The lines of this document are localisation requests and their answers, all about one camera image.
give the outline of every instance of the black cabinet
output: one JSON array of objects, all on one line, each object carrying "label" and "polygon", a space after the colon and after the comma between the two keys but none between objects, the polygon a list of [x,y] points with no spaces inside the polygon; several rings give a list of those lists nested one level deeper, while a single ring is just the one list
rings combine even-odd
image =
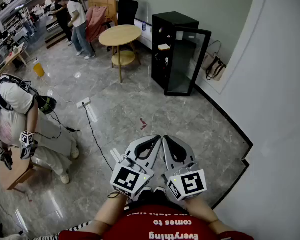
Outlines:
[{"label": "black cabinet", "polygon": [[[189,96],[204,61],[211,32],[176,11],[152,16],[152,78],[164,95]],[[167,44],[170,50],[159,50]]]}]

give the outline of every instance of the yellow trash bin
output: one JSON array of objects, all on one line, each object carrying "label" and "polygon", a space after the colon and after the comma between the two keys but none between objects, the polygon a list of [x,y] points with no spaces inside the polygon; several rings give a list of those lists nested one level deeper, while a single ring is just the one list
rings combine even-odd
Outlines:
[{"label": "yellow trash bin", "polygon": [[45,75],[45,71],[40,63],[35,64],[33,70],[39,77],[43,77]]}]

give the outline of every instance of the red t-shirt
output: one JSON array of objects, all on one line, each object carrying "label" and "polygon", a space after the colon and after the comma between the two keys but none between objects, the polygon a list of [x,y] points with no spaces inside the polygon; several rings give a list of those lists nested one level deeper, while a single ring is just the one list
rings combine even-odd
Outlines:
[{"label": "red t-shirt", "polygon": [[[60,240],[96,240],[94,233],[62,231]],[[216,235],[202,220],[162,205],[144,205],[128,211],[113,227],[103,234],[104,240],[253,240],[240,232]]]}]

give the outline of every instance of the lower shelf of table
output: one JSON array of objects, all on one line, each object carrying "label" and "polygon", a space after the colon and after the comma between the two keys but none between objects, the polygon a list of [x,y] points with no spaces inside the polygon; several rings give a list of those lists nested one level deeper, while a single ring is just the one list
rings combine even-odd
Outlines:
[{"label": "lower shelf of table", "polygon": [[[136,59],[136,55],[133,51],[123,50],[120,51],[120,61],[121,66],[129,65]],[[112,63],[115,65],[119,65],[119,54],[115,54],[112,56]]]}]

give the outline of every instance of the pink jacket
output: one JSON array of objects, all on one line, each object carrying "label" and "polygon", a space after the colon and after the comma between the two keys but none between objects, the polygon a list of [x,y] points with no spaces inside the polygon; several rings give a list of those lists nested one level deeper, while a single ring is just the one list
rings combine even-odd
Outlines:
[{"label": "pink jacket", "polygon": [[107,7],[94,6],[90,7],[86,14],[85,37],[88,42],[92,42],[106,30],[102,24],[105,22]]}]

